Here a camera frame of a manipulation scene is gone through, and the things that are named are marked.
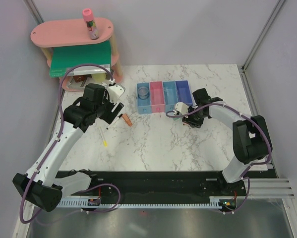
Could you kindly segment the clear round pin jar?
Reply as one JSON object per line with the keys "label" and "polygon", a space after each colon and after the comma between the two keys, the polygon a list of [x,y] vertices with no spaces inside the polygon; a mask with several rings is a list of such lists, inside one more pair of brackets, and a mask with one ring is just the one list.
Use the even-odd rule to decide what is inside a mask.
{"label": "clear round pin jar", "polygon": [[149,88],[146,86],[141,86],[137,90],[138,97],[141,100],[145,100],[149,97]]}

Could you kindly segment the light blue bin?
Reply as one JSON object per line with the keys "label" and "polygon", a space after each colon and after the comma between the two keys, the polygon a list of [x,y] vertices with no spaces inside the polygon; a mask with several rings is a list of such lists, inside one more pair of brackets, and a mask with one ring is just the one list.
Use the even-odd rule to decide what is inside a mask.
{"label": "light blue bin", "polygon": [[165,112],[172,111],[178,102],[177,87],[174,81],[163,82]]}
{"label": "light blue bin", "polygon": [[[138,88],[141,86],[146,86],[150,89],[150,84],[148,82],[137,83],[136,92],[137,92]],[[150,93],[149,93],[149,97],[145,100],[139,99],[138,93],[137,93],[137,110],[138,110],[139,114],[151,114],[152,113]]]}

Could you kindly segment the pink plastic bin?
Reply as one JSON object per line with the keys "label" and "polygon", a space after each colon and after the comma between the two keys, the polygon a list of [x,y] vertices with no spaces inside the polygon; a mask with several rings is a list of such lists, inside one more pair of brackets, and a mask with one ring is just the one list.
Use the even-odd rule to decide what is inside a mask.
{"label": "pink plastic bin", "polygon": [[152,113],[165,111],[164,89],[161,81],[150,82],[150,98]]}

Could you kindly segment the dark blue plastic bin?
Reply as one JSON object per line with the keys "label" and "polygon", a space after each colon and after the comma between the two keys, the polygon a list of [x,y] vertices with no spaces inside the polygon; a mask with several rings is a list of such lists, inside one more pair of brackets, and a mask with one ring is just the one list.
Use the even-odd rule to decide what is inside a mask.
{"label": "dark blue plastic bin", "polygon": [[188,106],[193,105],[191,91],[187,80],[175,81],[177,88],[178,101],[185,103]]}

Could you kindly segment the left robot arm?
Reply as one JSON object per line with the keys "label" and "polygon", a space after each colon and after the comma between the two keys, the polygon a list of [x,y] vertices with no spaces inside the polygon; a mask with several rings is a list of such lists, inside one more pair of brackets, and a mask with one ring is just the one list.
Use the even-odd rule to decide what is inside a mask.
{"label": "left robot arm", "polygon": [[57,178],[59,168],[75,143],[88,127],[101,119],[111,124],[124,107],[119,98],[125,88],[119,84],[88,84],[83,95],[61,113],[60,128],[53,136],[41,156],[25,174],[17,173],[12,182],[26,201],[44,211],[51,212],[61,199],[84,191],[93,195],[98,191],[98,182],[88,170]]}

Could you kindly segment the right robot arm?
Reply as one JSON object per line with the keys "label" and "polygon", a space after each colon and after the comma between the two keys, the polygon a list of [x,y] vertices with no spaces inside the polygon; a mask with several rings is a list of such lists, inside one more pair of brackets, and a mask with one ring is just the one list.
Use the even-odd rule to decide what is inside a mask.
{"label": "right robot arm", "polygon": [[217,191],[230,194],[234,182],[243,178],[253,165],[263,165],[270,161],[272,143],[265,118],[261,115],[247,116],[228,106],[219,97],[212,98],[206,89],[193,92],[196,106],[177,103],[175,110],[183,115],[182,121],[192,128],[201,128],[206,118],[216,119],[232,130],[234,157],[223,169],[223,179],[217,182]]}

